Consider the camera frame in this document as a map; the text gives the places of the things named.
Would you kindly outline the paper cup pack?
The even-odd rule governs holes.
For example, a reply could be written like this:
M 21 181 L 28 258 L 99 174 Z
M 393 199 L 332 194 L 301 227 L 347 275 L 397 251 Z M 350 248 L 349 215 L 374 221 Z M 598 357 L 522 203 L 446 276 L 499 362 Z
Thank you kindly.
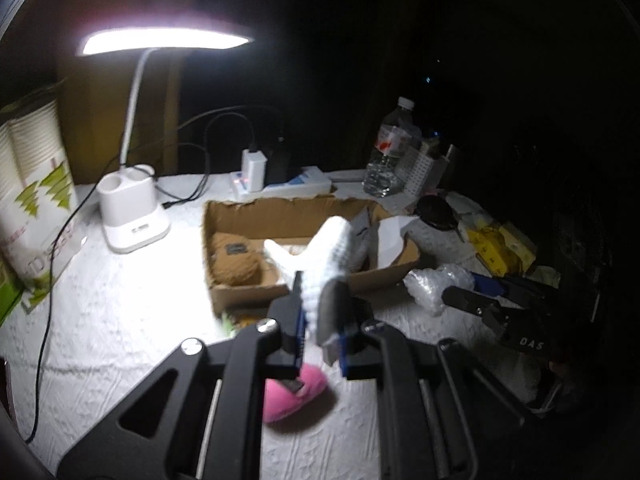
M 46 298 L 84 244 L 85 229 L 72 216 L 78 205 L 58 103 L 2 122 L 1 253 L 24 285 L 27 310 Z

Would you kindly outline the black power adapter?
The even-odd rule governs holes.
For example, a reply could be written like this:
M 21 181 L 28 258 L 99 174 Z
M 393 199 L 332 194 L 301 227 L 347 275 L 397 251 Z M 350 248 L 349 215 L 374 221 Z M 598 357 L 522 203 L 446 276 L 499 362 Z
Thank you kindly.
M 291 151 L 284 136 L 277 136 L 264 147 L 267 157 L 265 185 L 282 184 L 288 180 Z

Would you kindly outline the clear water bottle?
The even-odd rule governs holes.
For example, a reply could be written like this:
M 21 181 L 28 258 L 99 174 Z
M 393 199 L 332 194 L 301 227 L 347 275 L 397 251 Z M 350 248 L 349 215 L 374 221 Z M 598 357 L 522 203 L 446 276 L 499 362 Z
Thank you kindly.
M 396 108 L 382 120 L 362 182 L 367 194 L 384 197 L 397 190 L 395 168 L 408 148 L 422 139 L 413 120 L 413 107 L 411 100 L 400 96 Z

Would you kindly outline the yellow packet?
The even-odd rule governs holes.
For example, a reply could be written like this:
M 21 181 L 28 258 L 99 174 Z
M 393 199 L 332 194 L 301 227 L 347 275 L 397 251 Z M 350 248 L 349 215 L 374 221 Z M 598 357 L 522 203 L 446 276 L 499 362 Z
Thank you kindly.
M 536 261 L 534 243 L 510 223 L 491 223 L 481 229 L 467 229 L 466 234 L 476 258 L 492 276 L 522 275 Z

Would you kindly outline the white USB charger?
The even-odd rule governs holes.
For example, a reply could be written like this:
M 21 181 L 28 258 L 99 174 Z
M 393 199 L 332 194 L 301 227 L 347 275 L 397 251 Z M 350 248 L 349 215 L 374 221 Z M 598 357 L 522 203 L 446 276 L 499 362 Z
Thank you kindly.
M 266 166 L 267 157 L 262 151 L 243 151 L 241 182 L 246 192 L 256 193 L 264 188 Z

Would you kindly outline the green cardboard box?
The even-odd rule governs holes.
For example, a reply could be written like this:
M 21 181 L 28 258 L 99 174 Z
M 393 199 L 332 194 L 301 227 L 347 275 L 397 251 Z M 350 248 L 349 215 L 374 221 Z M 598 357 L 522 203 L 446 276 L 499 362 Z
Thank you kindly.
M 4 257 L 0 259 L 0 325 L 20 302 L 24 285 Z

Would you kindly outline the clear bubble wrap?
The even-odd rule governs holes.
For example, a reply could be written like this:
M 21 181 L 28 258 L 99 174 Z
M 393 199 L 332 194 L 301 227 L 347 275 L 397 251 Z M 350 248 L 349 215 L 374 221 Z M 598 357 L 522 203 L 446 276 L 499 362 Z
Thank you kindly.
M 447 309 L 442 293 L 450 286 L 465 290 L 474 288 L 473 274 L 454 263 L 445 263 L 436 269 L 411 270 L 402 280 L 409 295 L 432 318 Z

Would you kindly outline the brown plush pouch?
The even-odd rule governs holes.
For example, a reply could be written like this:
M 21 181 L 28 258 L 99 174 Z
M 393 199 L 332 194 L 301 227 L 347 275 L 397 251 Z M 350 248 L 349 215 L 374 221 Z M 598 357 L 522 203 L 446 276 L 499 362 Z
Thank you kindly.
M 208 239 L 208 250 L 216 284 L 253 286 L 262 280 L 262 256 L 245 236 L 216 232 Z

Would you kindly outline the black round lid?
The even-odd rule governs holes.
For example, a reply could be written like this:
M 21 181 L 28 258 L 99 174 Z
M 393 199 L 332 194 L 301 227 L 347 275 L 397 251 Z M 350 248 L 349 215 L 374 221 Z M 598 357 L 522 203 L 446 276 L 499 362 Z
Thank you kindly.
M 457 214 L 442 196 L 422 196 L 416 203 L 414 213 L 433 229 L 448 232 L 458 228 Z

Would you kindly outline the white perforated holder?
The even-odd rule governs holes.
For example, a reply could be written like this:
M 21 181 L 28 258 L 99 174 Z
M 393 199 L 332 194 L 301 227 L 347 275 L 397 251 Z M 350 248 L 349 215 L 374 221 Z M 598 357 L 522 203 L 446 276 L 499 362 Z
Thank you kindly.
M 453 152 L 453 145 L 443 151 L 425 142 L 420 148 L 408 148 L 395 170 L 401 191 L 412 198 L 436 193 Z

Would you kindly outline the pink plush pouch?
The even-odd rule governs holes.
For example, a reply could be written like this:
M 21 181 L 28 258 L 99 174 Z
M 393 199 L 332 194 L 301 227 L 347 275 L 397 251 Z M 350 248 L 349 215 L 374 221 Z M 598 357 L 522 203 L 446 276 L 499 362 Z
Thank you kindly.
M 304 363 L 295 379 L 267 379 L 262 421 L 274 424 L 301 410 L 328 388 L 320 367 Z

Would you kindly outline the grey and white cloth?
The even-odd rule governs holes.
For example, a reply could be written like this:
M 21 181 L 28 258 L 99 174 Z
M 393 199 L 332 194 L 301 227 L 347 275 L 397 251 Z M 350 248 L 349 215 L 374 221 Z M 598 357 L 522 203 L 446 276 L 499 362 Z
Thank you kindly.
M 352 273 L 363 270 L 386 269 L 401 255 L 405 247 L 404 235 L 408 225 L 417 216 L 391 216 L 374 220 L 364 208 L 350 220 L 352 227 L 352 252 L 348 270 Z

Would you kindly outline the white textured tablecloth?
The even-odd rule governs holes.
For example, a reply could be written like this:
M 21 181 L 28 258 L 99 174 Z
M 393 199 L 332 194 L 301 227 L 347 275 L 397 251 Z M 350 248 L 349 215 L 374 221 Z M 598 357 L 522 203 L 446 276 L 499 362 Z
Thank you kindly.
M 202 256 L 204 205 L 172 208 L 169 234 L 117 255 L 93 202 L 79 216 L 87 239 L 35 310 L 16 308 L 1 329 L 18 428 L 50 470 L 181 341 L 226 338 L 214 317 Z M 330 388 L 262 433 L 266 479 L 378 476 L 375 388 L 328 370 Z

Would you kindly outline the open brown cardboard box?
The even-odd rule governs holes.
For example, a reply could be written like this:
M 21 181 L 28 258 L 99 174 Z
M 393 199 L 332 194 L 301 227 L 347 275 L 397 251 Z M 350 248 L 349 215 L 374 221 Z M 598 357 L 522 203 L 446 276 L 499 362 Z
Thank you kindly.
M 262 198 L 204 207 L 205 276 L 214 315 L 265 307 L 297 273 L 309 290 L 346 278 L 353 292 L 399 283 L 420 250 L 405 237 L 411 218 L 373 200 Z

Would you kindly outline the white knitted sock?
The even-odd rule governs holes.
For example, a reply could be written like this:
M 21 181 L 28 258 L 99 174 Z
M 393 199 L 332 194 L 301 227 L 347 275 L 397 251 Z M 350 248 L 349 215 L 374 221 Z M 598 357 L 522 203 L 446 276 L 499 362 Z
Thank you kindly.
M 332 366 L 338 360 L 338 307 L 329 300 L 337 283 L 347 285 L 348 264 L 352 252 L 352 227 L 340 216 L 322 224 L 307 247 L 297 256 L 274 240 L 264 241 L 264 252 L 278 269 L 289 290 L 299 280 L 300 299 L 307 332 L 322 349 L 323 361 Z

